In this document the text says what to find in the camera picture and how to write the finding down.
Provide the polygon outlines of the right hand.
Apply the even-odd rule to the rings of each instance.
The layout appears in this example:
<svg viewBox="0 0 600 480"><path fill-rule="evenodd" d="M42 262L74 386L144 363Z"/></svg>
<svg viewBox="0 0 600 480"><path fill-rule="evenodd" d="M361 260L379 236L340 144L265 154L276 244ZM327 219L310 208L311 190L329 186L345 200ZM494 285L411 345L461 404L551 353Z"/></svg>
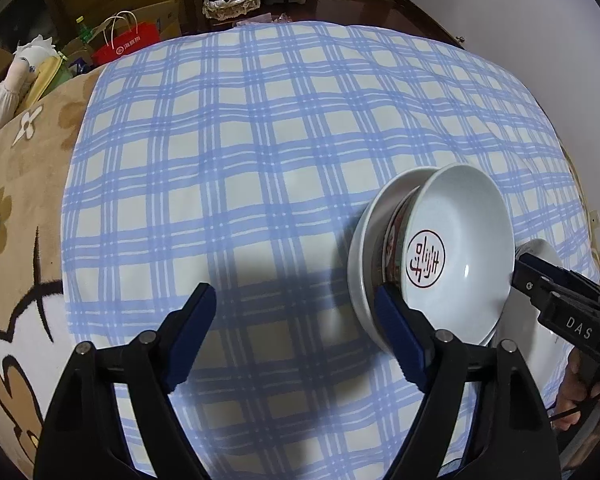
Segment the right hand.
<svg viewBox="0 0 600 480"><path fill-rule="evenodd" d="M565 376L562 378L556 399L556 410L562 412L573 410L577 405L590 396L600 394L600 382L595 386L582 382L580 375L582 356L578 349L573 348L569 353Z"/></svg>

